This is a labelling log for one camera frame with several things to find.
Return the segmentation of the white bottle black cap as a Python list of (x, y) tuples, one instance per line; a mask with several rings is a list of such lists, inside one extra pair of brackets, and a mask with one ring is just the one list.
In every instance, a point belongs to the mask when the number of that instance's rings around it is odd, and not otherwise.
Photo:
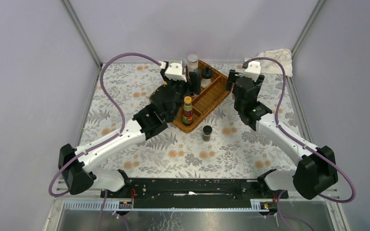
[(201, 71), (201, 87), (207, 88), (212, 83), (213, 70), (210, 67), (205, 67)]

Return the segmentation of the silver lid white grain jar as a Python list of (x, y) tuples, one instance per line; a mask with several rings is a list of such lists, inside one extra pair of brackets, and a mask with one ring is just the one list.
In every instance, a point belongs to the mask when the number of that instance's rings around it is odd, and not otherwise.
[(187, 57), (187, 74), (190, 75), (191, 72), (199, 72), (199, 58), (196, 54), (190, 54)]

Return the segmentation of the brown wicker divided basket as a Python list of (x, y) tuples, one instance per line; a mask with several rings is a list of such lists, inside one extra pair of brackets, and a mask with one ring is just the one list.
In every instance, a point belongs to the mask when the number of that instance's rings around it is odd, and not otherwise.
[[(205, 67), (210, 67), (213, 70), (213, 78), (212, 83), (207, 88), (201, 88), (201, 93), (199, 95), (189, 96), (192, 98), (192, 105), (193, 105), (193, 112), (194, 112), (194, 120), (193, 123), (190, 125), (185, 125), (183, 123), (183, 104), (177, 114), (177, 118), (171, 122), (175, 125), (180, 131), (184, 133), (190, 133), (199, 126), (206, 117), (215, 110), (217, 106), (219, 106), (223, 100), (229, 95), (229, 91), (225, 90), (225, 86), (227, 83), (227, 77), (219, 72), (218, 70), (214, 69), (211, 65), (200, 61), (199, 62), (199, 73), (201, 75), (201, 71)], [(185, 76), (187, 82), (189, 83), (189, 78), (186, 75), (185, 69)]]

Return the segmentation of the red sauce bottle yellow cap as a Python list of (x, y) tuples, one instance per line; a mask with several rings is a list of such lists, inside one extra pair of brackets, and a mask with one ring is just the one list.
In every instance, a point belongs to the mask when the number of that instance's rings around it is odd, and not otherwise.
[(183, 117), (183, 123), (185, 125), (190, 125), (193, 123), (194, 112), (193, 112), (192, 98), (190, 96), (184, 97), (182, 117)]

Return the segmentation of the small pepper jar black cap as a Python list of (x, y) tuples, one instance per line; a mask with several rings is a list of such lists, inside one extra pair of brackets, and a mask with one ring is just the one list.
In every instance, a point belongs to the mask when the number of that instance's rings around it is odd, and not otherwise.
[(202, 129), (202, 140), (208, 142), (211, 139), (212, 127), (206, 125)]

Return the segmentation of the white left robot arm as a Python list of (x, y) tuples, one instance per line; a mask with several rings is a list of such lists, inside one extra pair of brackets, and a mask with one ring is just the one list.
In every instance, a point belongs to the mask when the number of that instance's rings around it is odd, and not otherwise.
[(161, 75), (166, 83), (151, 94), (150, 104), (128, 120), (123, 131), (113, 131), (86, 145), (66, 144), (60, 148), (58, 174), (63, 177), (68, 193), (76, 195), (90, 188), (107, 189), (119, 198), (130, 193), (128, 177), (123, 171), (101, 171), (97, 166), (117, 152), (167, 129), (177, 118), (184, 98), (195, 92), (196, 73), (191, 74), (190, 80), (183, 81), (169, 79), (164, 70)]

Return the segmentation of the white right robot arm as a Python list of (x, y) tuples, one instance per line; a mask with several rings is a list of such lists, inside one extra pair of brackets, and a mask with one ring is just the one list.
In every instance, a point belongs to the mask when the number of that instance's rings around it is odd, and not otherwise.
[(263, 75), (254, 81), (232, 69), (226, 90), (235, 96), (234, 109), (241, 121), (280, 148), (296, 169), (267, 171), (258, 177), (257, 192), (269, 198), (279, 190), (296, 191), (311, 200), (338, 181), (337, 170), (331, 166), (334, 152), (328, 146), (317, 147), (288, 128), (283, 133), (272, 110), (257, 100), (263, 81)]

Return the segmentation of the white crumpled cloth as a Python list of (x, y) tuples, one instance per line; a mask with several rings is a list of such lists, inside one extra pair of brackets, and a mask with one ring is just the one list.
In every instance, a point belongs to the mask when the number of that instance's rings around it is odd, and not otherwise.
[[(287, 77), (293, 76), (293, 67), (292, 67), (292, 52), (289, 49), (277, 49), (277, 50), (270, 50), (259, 53), (256, 57), (267, 57), (272, 58), (278, 61), (285, 70), (285, 75)], [(261, 64), (261, 73), (262, 74), (274, 74), (274, 75), (282, 75), (282, 70), (280, 69), (279, 65), (274, 63), (273, 61), (269, 60), (259, 60)]]

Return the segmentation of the floral patterned table mat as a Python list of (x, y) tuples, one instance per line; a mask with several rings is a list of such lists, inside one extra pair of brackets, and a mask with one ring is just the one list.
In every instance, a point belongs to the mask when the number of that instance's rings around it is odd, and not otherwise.
[[(154, 64), (112, 64), (104, 84), (96, 84), (81, 144), (120, 130), (120, 111), (131, 119), (149, 104), (149, 95), (163, 83)], [(211, 139), (202, 140), (204, 126)], [(264, 135), (244, 125), (234, 110), (232, 95), (192, 132), (175, 125), (148, 141), (130, 146), (99, 164), (107, 170), (124, 170), (131, 178), (249, 178), (266, 171), (293, 170), (294, 163)]]

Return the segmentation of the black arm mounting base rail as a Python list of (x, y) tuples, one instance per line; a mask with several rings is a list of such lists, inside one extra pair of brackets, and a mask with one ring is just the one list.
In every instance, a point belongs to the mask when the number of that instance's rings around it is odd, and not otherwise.
[(288, 193), (269, 189), (263, 180), (131, 178), (119, 191), (100, 196), (128, 199), (135, 209), (245, 209), (252, 199), (273, 204)]

